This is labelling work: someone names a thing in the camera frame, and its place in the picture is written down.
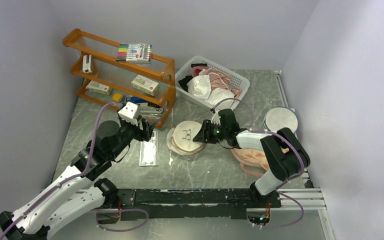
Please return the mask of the white bra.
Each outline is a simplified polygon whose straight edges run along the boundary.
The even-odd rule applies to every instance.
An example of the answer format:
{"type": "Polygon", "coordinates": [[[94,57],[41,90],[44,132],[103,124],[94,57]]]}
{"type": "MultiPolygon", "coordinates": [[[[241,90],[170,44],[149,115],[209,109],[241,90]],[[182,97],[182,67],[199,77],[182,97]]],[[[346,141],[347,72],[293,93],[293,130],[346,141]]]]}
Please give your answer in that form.
{"type": "Polygon", "coordinates": [[[222,100],[233,98],[228,89],[216,88],[211,90],[210,79],[207,75],[195,76],[188,84],[188,93],[214,107],[222,100]]]}

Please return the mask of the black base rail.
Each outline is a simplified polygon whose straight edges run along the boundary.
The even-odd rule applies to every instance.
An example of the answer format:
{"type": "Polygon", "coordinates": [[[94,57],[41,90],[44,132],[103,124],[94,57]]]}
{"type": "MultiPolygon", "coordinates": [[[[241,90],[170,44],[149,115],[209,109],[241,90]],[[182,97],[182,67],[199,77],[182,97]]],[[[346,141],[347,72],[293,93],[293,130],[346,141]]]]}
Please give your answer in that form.
{"type": "Polygon", "coordinates": [[[229,217],[245,220],[250,209],[280,208],[280,195],[261,197],[251,188],[131,189],[109,179],[94,183],[103,192],[103,210],[121,210],[120,221],[229,217]]]}

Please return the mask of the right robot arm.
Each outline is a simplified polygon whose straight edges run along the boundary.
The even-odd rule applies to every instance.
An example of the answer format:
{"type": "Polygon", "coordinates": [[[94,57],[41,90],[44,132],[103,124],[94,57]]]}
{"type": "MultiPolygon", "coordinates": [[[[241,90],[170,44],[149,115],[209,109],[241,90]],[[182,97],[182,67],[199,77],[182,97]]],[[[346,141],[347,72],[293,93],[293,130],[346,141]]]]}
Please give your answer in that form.
{"type": "Polygon", "coordinates": [[[262,207],[268,202],[269,194],[302,175],[311,163],[308,153],[288,127],[274,132],[243,128],[229,108],[219,111],[217,118],[219,123],[204,120],[193,141],[205,144],[226,141],[234,149],[263,151],[268,170],[250,186],[253,191],[249,199],[255,207],[262,207]]]}

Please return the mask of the coloured marker pen set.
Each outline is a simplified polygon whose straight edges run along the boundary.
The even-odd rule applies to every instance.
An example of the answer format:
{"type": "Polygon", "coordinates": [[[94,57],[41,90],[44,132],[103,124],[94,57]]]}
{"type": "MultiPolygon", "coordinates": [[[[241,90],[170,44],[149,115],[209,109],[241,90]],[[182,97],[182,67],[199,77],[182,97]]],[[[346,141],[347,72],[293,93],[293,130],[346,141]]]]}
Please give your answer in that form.
{"type": "Polygon", "coordinates": [[[146,43],[120,43],[115,60],[117,62],[150,62],[152,45],[146,43]]]}

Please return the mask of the clear packaged tool sleeve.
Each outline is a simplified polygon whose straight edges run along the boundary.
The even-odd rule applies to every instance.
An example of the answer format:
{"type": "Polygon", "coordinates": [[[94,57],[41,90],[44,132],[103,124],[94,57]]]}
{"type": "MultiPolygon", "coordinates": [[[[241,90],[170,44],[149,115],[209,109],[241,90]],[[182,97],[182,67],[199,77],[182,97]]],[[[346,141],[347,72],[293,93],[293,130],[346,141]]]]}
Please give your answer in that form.
{"type": "Polygon", "coordinates": [[[152,132],[149,141],[143,141],[140,145],[139,166],[156,167],[158,165],[158,131],[152,132]]]}

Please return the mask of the grey round laundry bags stack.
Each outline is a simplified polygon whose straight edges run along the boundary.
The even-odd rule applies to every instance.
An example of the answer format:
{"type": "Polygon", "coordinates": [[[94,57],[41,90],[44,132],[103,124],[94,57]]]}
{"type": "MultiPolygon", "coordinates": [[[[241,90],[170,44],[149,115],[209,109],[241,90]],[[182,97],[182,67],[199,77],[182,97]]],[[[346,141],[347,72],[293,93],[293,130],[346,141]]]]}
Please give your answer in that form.
{"type": "Polygon", "coordinates": [[[288,107],[277,106],[270,109],[264,116],[263,126],[266,130],[276,132],[282,128],[289,128],[296,133],[299,123],[295,111],[288,107]]]}

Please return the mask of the blue stapler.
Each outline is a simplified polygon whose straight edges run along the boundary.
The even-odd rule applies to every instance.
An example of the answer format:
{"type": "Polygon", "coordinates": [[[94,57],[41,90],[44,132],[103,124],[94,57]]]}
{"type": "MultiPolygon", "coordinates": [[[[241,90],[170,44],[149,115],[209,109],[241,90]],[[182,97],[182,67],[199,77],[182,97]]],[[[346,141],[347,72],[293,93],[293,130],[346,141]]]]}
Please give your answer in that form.
{"type": "Polygon", "coordinates": [[[158,104],[149,102],[137,96],[127,97],[126,102],[131,102],[140,106],[141,115],[161,115],[164,112],[164,109],[158,104]]]}

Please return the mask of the white plastic laundry basket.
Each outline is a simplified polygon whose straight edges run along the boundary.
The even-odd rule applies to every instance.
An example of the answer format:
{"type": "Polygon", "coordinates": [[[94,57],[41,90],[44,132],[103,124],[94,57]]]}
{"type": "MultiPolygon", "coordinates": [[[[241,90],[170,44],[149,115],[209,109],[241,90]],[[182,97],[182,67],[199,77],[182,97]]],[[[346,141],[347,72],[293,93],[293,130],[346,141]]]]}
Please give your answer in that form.
{"type": "Polygon", "coordinates": [[[190,76],[191,75],[191,71],[190,71],[190,68],[191,68],[191,64],[207,64],[208,67],[211,67],[211,68],[214,68],[216,70],[219,70],[220,72],[224,73],[224,74],[229,74],[231,76],[231,83],[230,83],[230,86],[232,88],[239,88],[242,90],[242,92],[240,93],[240,95],[237,97],[239,100],[242,100],[244,98],[244,96],[246,95],[247,91],[248,91],[248,88],[250,86],[250,81],[233,72],[232,70],[214,62],[214,61],[211,61],[203,56],[199,56],[199,55],[196,55],[194,57],[192,57],[187,63],[185,63],[176,73],[175,73],[175,84],[176,84],[176,91],[178,92],[178,95],[181,96],[181,97],[184,97],[185,99],[187,99],[188,101],[206,109],[206,110],[209,110],[211,109],[213,106],[208,104],[207,102],[205,102],[205,100],[203,99],[200,99],[200,98],[196,98],[195,96],[193,96],[192,94],[189,94],[187,91],[183,90],[183,88],[180,86],[179,84],[179,81],[184,79],[186,76],[190,76]]]}

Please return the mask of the orange three-tier shelf rack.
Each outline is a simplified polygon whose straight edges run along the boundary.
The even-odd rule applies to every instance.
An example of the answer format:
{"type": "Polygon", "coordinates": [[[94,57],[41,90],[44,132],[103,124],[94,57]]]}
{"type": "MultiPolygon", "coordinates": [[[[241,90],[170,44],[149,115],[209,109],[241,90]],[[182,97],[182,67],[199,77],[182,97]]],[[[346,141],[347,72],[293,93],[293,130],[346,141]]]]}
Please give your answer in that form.
{"type": "Polygon", "coordinates": [[[119,42],[82,31],[79,28],[73,29],[66,35],[62,44],[80,52],[78,60],[70,69],[72,74],[85,79],[85,83],[77,91],[79,97],[104,105],[104,101],[86,94],[88,83],[95,81],[161,106],[164,112],[156,120],[156,126],[161,128],[164,125],[176,102],[175,61],[173,59],[152,54],[151,60],[148,62],[118,62],[116,55],[119,42]],[[91,73],[82,71],[84,55],[92,55],[91,73]],[[155,96],[141,92],[132,86],[131,82],[137,75],[159,83],[155,96]]]}

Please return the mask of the pink satin bra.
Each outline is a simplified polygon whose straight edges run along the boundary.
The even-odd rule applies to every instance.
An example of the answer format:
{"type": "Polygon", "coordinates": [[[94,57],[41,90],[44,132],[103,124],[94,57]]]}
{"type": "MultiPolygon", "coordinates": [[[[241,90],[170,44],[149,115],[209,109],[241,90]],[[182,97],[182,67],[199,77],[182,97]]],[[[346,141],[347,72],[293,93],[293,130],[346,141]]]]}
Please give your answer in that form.
{"type": "Polygon", "coordinates": [[[234,97],[238,97],[243,92],[241,88],[231,86],[232,79],[230,74],[224,74],[215,68],[203,69],[200,75],[209,77],[211,90],[217,88],[226,89],[231,91],[234,97]]]}

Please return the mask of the beige mesh laundry bag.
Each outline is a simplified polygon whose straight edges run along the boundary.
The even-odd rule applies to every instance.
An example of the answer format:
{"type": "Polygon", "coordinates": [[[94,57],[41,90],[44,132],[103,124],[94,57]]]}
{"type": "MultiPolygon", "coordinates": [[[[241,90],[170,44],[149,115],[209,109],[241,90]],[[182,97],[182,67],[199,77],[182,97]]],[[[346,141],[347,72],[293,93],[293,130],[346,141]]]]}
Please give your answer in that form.
{"type": "Polygon", "coordinates": [[[199,133],[202,124],[186,120],[171,128],[166,137],[168,148],[181,155],[193,155],[205,147],[205,143],[194,142],[193,138],[199,133]]]}

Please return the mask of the small white box on shelf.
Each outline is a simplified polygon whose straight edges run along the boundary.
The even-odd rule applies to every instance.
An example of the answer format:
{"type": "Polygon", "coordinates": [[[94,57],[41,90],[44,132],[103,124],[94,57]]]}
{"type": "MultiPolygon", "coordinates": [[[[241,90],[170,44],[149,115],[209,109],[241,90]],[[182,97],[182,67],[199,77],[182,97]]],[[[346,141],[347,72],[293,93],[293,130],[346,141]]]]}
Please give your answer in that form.
{"type": "Polygon", "coordinates": [[[86,54],[82,58],[82,71],[86,74],[93,72],[93,56],[91,54],[86,54]]]}

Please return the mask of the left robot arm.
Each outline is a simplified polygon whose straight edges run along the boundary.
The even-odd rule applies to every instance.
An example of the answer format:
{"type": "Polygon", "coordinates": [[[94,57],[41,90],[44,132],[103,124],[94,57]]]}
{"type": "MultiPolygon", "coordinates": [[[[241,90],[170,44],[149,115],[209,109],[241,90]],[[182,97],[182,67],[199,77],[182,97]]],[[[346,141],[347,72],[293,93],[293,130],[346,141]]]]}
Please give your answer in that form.
{"type": "Polygon", "coordinates": [[[48,240],[80,216],[114,207],[118,188],[99,176],[133,140],[148,142],[155,125],[143,118],[96,121],[87,147],[54,182],[19,209],[0,213],[0,239],[48,240]]]}

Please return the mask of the yellow eraser block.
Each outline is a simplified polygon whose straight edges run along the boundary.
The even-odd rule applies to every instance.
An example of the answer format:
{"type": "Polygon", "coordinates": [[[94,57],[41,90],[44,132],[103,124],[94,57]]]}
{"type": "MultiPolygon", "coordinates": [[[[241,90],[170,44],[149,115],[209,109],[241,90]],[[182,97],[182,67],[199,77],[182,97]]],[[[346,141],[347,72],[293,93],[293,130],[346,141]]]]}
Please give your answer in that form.
{"type": "Polygon", "coordinates": [[[114,102],[121,103],[123,101],[123,95],[121,93],[115,93],[112,96],[112,99],[113,99],[114,102]]]}

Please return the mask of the white staples box right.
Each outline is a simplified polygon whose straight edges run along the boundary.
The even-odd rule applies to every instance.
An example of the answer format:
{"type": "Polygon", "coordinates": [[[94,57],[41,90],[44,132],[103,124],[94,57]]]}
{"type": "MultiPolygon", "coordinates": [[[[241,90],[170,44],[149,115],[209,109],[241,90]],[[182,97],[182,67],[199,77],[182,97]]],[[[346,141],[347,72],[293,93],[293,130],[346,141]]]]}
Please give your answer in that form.
{"type": "Polygon", "coordinates": [[[139,74],[131,81],[131,84],[135,89],[150,96],[155,96],[159,88],[157,81],[139,74]]]}

